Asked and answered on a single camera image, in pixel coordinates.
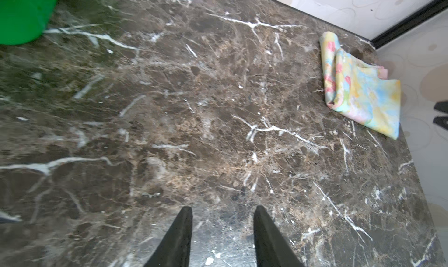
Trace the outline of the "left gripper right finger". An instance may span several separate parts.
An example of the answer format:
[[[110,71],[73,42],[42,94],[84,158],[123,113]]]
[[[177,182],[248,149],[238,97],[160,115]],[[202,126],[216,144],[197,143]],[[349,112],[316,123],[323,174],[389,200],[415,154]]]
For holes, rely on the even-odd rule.
[[[257,206],[253,218],[254,245],[258,267],[304,267],[264,206]]]

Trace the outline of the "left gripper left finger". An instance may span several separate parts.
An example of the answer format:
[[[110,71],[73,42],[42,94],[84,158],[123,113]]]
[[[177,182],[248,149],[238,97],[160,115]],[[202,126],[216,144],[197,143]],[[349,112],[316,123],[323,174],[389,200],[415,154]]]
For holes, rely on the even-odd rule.
[[[188,267],[193,233],[193,210],[184,206],[144,267]]]

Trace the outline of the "pastel floral skirt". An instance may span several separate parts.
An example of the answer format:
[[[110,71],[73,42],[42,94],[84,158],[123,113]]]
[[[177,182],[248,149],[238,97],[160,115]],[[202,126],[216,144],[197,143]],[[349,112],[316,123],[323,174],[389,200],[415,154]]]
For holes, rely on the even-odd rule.
[[[401,83],[388,70],[346,52],[337,35],[320,39],[326,106],[361,125],[397,139],[400,131]]]

